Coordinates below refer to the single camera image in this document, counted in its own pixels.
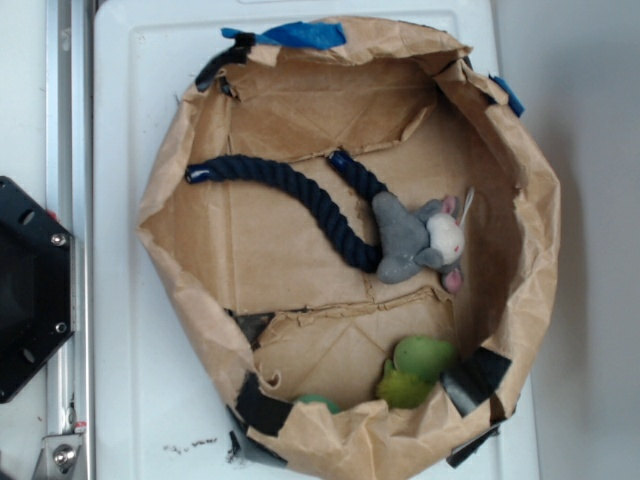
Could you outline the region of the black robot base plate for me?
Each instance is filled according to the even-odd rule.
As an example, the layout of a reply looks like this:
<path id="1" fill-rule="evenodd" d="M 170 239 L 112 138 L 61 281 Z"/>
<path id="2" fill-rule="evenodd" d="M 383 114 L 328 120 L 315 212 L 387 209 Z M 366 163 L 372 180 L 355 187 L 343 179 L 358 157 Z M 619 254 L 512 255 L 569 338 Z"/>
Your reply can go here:
<path id="1" fill-rule="evenodd" d="M 11 178 L 1 178 L 1 402 L 72 336 L 73 236 Z"/>

